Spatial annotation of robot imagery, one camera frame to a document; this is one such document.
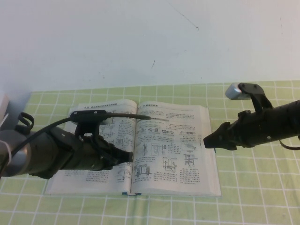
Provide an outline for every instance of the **white wall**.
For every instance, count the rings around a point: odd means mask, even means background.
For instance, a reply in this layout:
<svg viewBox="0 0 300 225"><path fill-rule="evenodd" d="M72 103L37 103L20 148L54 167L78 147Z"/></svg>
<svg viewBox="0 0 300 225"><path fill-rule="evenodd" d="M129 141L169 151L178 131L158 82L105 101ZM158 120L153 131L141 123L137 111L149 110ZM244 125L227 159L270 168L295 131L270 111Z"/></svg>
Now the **white wall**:
<svg viewBox="0 0 300 225"><path fill-rule="evenodd" d="M299 61L298 0L0 1L12 89L299 79Z"/></svg>

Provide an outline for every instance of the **grid pattern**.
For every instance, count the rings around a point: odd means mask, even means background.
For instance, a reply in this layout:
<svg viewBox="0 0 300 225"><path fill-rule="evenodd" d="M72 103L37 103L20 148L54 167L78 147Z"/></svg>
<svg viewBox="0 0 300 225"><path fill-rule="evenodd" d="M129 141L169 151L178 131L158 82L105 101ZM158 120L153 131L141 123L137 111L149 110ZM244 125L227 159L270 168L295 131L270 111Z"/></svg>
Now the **grid pattern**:
<svg viewBox="0 0 300 225"><path fill-rule="evenodd" d="M259 82L274 106L300 99L300 81ZM26 112L34 130L66 117L79 103L131 99L209 107L212 130L251 101L224 96L228 83L33 92ZM296 138L284 141L297 146ZM47 181L28 175L0 181L2 225L298 225L300 151L277 142L238 151L217 149L222 198L190 196L45 195Z"/></svg>

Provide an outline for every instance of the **table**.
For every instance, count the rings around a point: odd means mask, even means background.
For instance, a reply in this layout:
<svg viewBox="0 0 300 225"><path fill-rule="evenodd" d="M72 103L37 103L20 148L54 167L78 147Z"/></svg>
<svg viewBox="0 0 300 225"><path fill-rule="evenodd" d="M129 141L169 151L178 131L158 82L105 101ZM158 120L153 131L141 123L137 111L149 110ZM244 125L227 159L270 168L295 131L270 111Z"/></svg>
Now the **table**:
<svg viewBox="0 0 300 225"><path fill-rule="evenodd" d="M300 98L300 81L259 82L273 106ZM208 106L212 129L233 122L251 101L224 96L228 83L33 92L26 112L34 130L66 117L79 103L127 98ZM292 138L285 143L298 145ZM191 196L49 196L46 180L22 175L0 182L2 225L257 225L300 224L300 151L278 142L253 149L217 149L222 198Z"/></svg>

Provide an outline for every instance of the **black cable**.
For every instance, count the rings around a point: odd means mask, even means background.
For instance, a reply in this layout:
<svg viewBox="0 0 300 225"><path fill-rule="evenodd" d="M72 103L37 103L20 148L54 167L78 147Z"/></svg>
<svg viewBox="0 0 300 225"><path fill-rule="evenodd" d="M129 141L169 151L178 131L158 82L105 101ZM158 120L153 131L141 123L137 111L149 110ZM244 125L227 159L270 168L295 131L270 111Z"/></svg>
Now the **black cable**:
<svg viewBox="0 0 300 225"><path fill-rule="evenodd" d="M23 124L25 124L30 130L33 128L34 119L28 113L21 112L20 115L18 116L18 120Z"/></svg>
<svg viewBox="0 0 300 225"><path fill-rule="evenodd" d="M35 132L33 135L31 135L30 137L28 137L25 141L23 141L21 144L19 144L12 152L11 152L11 157L13 157L20 149L22 149L26 144L28 144L29 142L31 142L32 140L34 140L35 138L37 138L39 135L41 135L42 133L50 130L53 127L56 127L62 123L66 123L71 121L71 118L65 118L59 121L56 121L52 124L49 124L46 127L43 127L42 129L40 129L39 131Z"/></svg>
<svg viewBox="0 0 300 225"><path fill-rule="evenodd" d="M97 119L99 118L99 120L102 120L103 118L105 118L105 120L109 117L128 117L128 118L135 118L135 119L140 119L140 120L150 120L151 117L150 116L145 116L145 115L137 115L137 114L127 114L127 113L106 113L106 114L101 114L101 115L97 115ZM41 135L42 133L60 125L66 122L69 122L71 120L73 120L73 118L67 117L65 119L56 121L52 124L49 124L46 127L43 127L42 129L40 129L39 131L35 132L33 135L31 135L30 137L28 137L25 141L23 141L21 144L19 144L15 149L12 150L11 152L11 158L19 151L21 150L26 144L30 143L32 140L34 140L35 138L37 138L39 135ZM7 155L6 159L3 161L3 164L0 168L0 178L2 177L2 174L4 173L4 169L6 168L6 166L8 165L8 161L9 161L9 157Z"/></svg>
<svg viewBox="0 0 300 225"><path fill-rule="evenodd" d="M281 142L281 140L279 140L279 142L280 142L281 146L284 147L285 149L288 149L288 150L300 150L300 147L291 147L291 146L287 146L287 145L283 144L283 143Z"/></svg>

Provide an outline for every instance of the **technical diagram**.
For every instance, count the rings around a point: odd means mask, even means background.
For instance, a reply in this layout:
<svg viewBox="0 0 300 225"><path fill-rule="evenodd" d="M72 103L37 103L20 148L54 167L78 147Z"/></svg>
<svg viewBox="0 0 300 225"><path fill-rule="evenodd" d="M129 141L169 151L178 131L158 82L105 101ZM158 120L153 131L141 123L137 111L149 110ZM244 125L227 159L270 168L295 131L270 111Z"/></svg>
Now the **technical diagram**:
<svg viewBox="0 0 300 225"><path fill-rule="evenodd" d="M171 136L174 136L174 132L173 132L173 131L162 130L161 132L162 132L164 135L171 135Z"/></svg>
<svg viewBox="0 0 300 225"><path fill-rule="evenodd" d="M113 132L113 128L111 127L108 132L105 132L105 129L102 129L101 135L105 138L112 137L115 133Z"/></svg>
<svg viewBox="0 0 300 225"><path fill-rule="evenodd" d="M186 143L186 144L184 144L184 147L187 147L187 148L189 148L189 149L194 149L194 150L196 150L196 147L195 147L193 144L191 144L191 143Z"/></svg>
<svg viewBox="0 0 300 225"><path fill-rule="evenodd" d="M196 133L193 131L180 131L180 135L195 135Z"/></svg>
<svg viewBox="0 0 300 225"><path fill-rule="evenodd" d="M127 147L128 145L131 145L133 146L133 139L132 138L129 138L129 137L126 137L126 138L117 138L116 139L116 145L121 145L123 147Z"/></svg>
<svg viewBox="0 0 300 225"><path fill-rule="evenodd" d="M151 155L152 156L159 156L159 154L164 155L165 149L167 148L166 145L151 143Z"/></svg>
<svg viewBox="0 0 300 225"><path fill-rule="evenodd" d="M138 134L138 133L140 133L140 132L141 132L141 133L144 133L144 132L145 132L145 130L146 130L145 128L141 128L141 129L140 129L140 130L138 130L136 133L137 133L137 134Z"/></svg>
<svg viewBox="0 0 300 225"><path fill-rule="evenodd" d="M149 128L148 130L150 134L160 134L158 128Z"/></svg>
<svg viewBox="0 0 300 225"><path fill-rule="evenodd" d="M125 179L125 177L130 178L131 172L128 169L121 169L118 171L118 175Z"/></svg>
<svg viewBox="0 0 300 225"><path fill-rule="evenodd" d="M147 166L147 164L135 165L133 170L135 171L135 177L139 177L141 174L145 174L147 176L149 176L149 174L152 174L150 172L150 166Z"/></svg>
<svg viewBox="0 0 300 225"><path fill-rule="evenodd" d="M148 150L147 150L147 144L144 143L142 146L143 146L143 152L142 152L142 155L145 156L145 155L148 153Z"/></svg>
<svg viewBox="0 0 300 225"><path fill-rule="evenodd" d="M125 143L130 144L131 146L133 146L133 139L126 137Z"/></svg>
<svg viewBox="0 0 300 225"><path fill-rule="evenodd" d="M195 159L198 159L198 158L195 158L194 155L187 155L187 154L184 154L184 165L195 165Z"/></svg>
<svg viewBox="0 0 300 225"><path fill-rule="evenodd" d="M164 169L166 171L175 172L177 165L173 162L173 159L164 157Z"/></svg>
<svg viewBox="0 0 300 225"><path fill-rule="evenodd" d="M116 144L117 145L123 145L124 139L123 138L117 138L116 139Z"/></svg>
<svg viewBox="0 0 300 225"><path fill-rule="evenodd" d="M194 146L192 143L185 143L182 149L187 152L197 151L196 146Z"/></svg>
<svg viewBox="0 0 300 225"><path fill-rule="evenodd" d="M115 117L111 117L111 118L108 118L106 119L103 123L103 125L100 126L100 129L105 129L105 128L114 128L114 123L115 123Z"/></svg>

